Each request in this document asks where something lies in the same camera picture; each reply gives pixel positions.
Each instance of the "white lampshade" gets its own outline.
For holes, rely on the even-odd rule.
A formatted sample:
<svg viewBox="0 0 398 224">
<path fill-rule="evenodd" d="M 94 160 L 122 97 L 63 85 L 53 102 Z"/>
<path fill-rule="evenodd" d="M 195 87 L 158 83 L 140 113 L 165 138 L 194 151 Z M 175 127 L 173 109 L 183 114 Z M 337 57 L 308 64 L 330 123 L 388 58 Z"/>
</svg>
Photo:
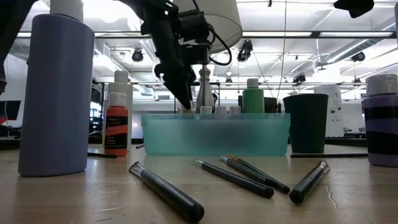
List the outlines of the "white lampshade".
<svg viewBox="0 0 398 224">
<path fill-rule="evenodd" d="M 189 11 L 195 8 L 191 0 L 174 0 L 179 12 Z M 223 39 L 228 47 L 234 46 L 242 38 L 242 25 L 239 17 L 236 0 L 197 0 L 199 10 L 205 13 L 207 23 L 210 23 L 216 33 Z M 213 43 L 211 54 L 222 52 L 225 47 L 216 40 Z"/>
</svg>

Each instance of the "orange paint bottle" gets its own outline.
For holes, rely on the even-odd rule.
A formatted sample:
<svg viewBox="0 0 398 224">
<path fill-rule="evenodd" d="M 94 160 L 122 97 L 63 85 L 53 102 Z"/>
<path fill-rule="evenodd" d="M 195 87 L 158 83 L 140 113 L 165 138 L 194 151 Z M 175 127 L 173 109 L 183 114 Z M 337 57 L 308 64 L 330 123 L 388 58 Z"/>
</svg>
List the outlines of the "orange paint bottle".
<svg viewBox="0 0 398 224">
<path fill-rule="evenodd" d="M 105 154 L 118 157 L 127 154 L 129 110 L 126 109 L 126 105 L 126 94 L 109 93 L 109 107 L 106 109 Z"/>
</svg>

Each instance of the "robotic arm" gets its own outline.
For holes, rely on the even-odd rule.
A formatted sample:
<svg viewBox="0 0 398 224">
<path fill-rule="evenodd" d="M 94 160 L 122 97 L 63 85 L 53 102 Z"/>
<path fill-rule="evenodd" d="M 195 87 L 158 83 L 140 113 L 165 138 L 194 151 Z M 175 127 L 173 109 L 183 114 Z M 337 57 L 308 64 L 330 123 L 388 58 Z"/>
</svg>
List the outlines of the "robotic arm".
<svg viewBox="0 0 398 224">
<path fill-rule="evenodd" d="M 210 61 L 220 65 L 229 64 L 231 61 L 219 63 L 208 55 L 216 38 L 221 43 L 223 41 L 207 23 L 199 8 L 178 13 L 178 7 L 169 0 L 120 1 L 131 7 L 144 21 L 141 33 L 150 34 L 152 37 L 156 56 L 160 59 L 160 63 L 155 67 L 156 76 L 160 77 L 160 74 L 163 74 L 165 86 L 186 109 L 190 109 L 190 86 L 196 79 L 191 65 L 206 65 Z M 4 61 L 35 2 L 36 0 L 2 0 L 0 3 L 0 14 L 3 16 L 0 22 L 0 94 L 6 86 Z M 338 0 L 335 3 L 336 8 L 349 10 L 351 17 L 368 12 L 373 5 L 373 0 Z M 213 34 L 211 42 L 208 41 L 210 34 Z M 180 39 L 190 44 L 180 44 Z"/>
</svg>

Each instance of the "green bottle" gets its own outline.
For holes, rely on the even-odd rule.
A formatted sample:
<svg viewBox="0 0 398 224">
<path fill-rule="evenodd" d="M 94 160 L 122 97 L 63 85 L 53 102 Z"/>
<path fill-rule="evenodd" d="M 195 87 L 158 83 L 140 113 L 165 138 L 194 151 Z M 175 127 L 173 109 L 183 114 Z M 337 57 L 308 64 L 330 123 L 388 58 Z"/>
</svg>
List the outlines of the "green bottle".
<svg viewBox="0 0 398 224">
<path fill-rule="evenodd" d="M 264 113 L 264 90 L 259 89 L 257 78 L 248 79 L 248 88 L 242 95 L 243 113 Z"/>
</svg>

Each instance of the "white ceiling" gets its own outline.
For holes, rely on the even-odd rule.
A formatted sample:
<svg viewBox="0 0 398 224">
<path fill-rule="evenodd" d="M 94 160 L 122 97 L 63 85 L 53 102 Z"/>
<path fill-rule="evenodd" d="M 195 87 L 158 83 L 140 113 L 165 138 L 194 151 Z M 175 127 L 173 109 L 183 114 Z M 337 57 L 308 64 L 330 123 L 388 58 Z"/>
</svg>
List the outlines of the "white ceiling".
<svg viewBox="0 0 398 224">
<path fill-rule="evenodd" d="M 284 29 L 285 1 L 273 0 L 272 7 L 267 7 L 268 1 L 237 0 L 239 15 L 243 26 L 243 31 L 253 30 L 274 30 Z M 287 30 L 377 30 L 379 26 L 394 17 L 394 5 L 396 0 L 375 1 L 375 8 L 367 14 L 357 18 L 350 18 L 347 11 L 336 10 L 333 7 L 334 0 L 287 0 Z M 130 31 L 139 27 L 140 21 L 135 14 L 125 5 L 111 0 L 83 0 L 85 5 L 85 24 L 94 31 Z M 21 31 L 30 31 L 32 18 L 41 13 L 49 13 L 49 2 L 39 1 L 34 4 L 28 18 L 26 19 Z M 346 44 L 352 39 L 320 39 L 318 41 L 319 53 L 330 54 Z M 244 68 L 238 67 L 236 60 L 237 49 L 241 42 L 232 48 L 233 63 L 230 66 L 222 67 L 216 65 L 213 71 L 213 81 L 225 79 L 227 71 L 233 73 L 233 80 L 244 82 L 247 77 L 266 76 L 270 82 L 279 82 L 280 76 L 288 74 L 293 68 L 297 67 L 310 57 L 318 53 L 317 40 L 315 39 L 287 39 L 285 41 L 284 67 L 282 71 L 283 39 L 252 39 L 254 55 L 249 58 Z M 144 49 L 144 60 L 134 62 L 131 55 L 134 48 L 144 48 L 143 40 L 137 39 L 97 39 L 96 46 L 102 48 L 104 44 L 113 50 L 111 58 L 120 67 L 132 72 L 137 81 L 154 81 L 152 74 L 155 63 Z M 146 40 L 146 47 L 151 45 L 150 40 Z M 396 40 L 383 40 L 382 42 L 366 49 L 366 60 L 356 65 L 356 74 L 361 75 L 376 71 L 385 66 L 395 63 L 398 52 Z M 389 54 L 378 58 L 386 52 Z M 13 52 L 21 58 L 27 58 L 29 53 L 29 40 L 17 39 L 13 47 Z M 228 58 L 223 53 L 218 54 L 217 59 L 226 61 Z M 352 62 L 341 62 L 335 66 L 341 71 L 342 76 L 349 76 L 349 80 L 354 76 Z M 100 80 L 109 80 L 112 77 L 111 71 L 104 71 L 107 67 L 95 65 L 95 76 Z M 304 71 L 306 76 L 311 77 L 312 68 Z"/>
</svg>

